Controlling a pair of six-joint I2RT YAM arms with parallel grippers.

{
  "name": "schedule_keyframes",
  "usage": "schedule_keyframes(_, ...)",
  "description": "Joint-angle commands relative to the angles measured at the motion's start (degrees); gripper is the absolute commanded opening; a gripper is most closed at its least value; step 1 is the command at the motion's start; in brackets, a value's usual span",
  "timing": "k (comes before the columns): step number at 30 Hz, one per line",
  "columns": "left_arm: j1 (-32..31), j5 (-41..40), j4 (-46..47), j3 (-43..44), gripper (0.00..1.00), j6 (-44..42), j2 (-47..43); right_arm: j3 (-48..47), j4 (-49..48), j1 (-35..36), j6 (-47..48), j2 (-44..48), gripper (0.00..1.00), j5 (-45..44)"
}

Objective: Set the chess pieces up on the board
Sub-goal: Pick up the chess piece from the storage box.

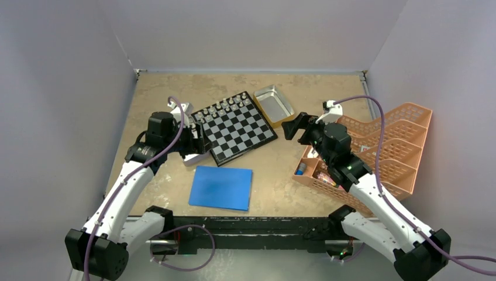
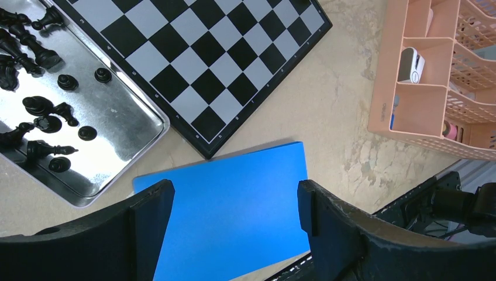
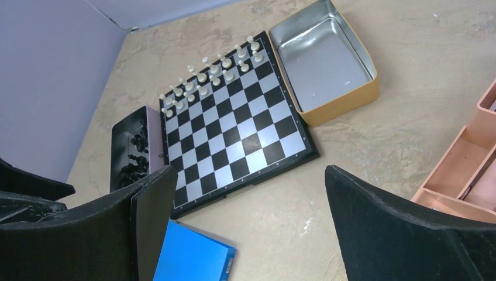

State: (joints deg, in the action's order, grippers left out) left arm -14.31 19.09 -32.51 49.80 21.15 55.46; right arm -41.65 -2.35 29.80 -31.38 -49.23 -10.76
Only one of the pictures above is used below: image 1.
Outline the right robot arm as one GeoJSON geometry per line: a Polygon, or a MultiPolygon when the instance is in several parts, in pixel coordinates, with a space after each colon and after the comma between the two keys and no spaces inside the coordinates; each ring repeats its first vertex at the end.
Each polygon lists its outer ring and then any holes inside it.
{"type": "Polygon", "coordinates": [[[402,280],[429,280],[448,259],[451,237],[443,229],[434,231],[415,218],[389,191],[377,182],[372,169],[351,150],[352,138],[342,124],[318,122],[300,113],[282,123],[284,136],[291,140],[299,129],[298,142],[312,146],[327,165],[330,178],[363,203],[382,226],[344,205],[329,215],[328,230],[335,238],[357,238],[385,256],[402,280]]]}

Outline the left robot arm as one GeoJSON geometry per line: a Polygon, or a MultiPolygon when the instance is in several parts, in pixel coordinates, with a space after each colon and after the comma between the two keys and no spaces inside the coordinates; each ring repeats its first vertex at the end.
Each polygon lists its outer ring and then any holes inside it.
{"type": "Polygon", "coordinates": [[[65,245],[73,269],[83,280],[118,280],[134,251],[150,238],[168,239],[197,224],[177,226],[171,210],[151,206],[140,219],[126,224],[127,217],[144,188],[157,174],[168,154],[181,157],[201,154],[211,148],[201,122],[182,112],[154,112],[147,129],[128,149],[118,179],[81,229],[70,229],[65,245]]]}

